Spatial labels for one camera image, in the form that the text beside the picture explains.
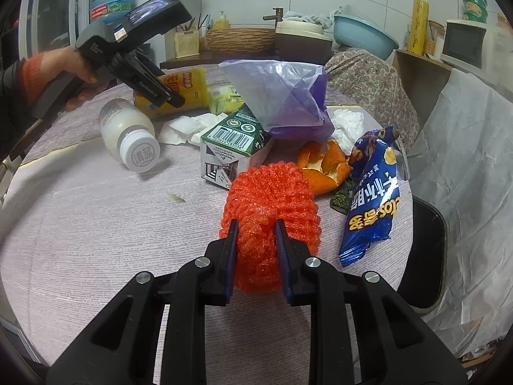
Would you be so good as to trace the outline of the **person's left hand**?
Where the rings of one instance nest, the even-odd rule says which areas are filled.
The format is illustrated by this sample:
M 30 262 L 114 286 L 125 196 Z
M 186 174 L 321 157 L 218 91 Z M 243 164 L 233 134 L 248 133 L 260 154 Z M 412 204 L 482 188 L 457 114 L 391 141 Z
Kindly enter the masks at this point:
M 100 83 L 98 81 L 98 76 L 89 62 L 82 57 L 74 46 L 44 52 L 39 69 L 41 81 L 47 85 L 64 72 L 71 73 L 71 75 L 80 78 L 83 82 L 90 84 L 90 87 L 82 90 L 76 97 L 70 98 L 67 101 L 65 107 L 67 112 L 78 109 L 86 101 L 92 100 L 110 85 L 109 82 Z

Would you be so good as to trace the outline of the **left forearm orange sleeve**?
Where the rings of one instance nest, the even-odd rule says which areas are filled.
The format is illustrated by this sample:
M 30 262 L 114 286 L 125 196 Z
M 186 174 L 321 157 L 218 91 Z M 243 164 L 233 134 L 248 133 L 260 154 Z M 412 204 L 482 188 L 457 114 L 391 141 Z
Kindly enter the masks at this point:
M 16 61 L 1 71 L 1 160 L 11 153 L 26 130 L 36 121 L 28 109 L 42 94 L 44 52 Z

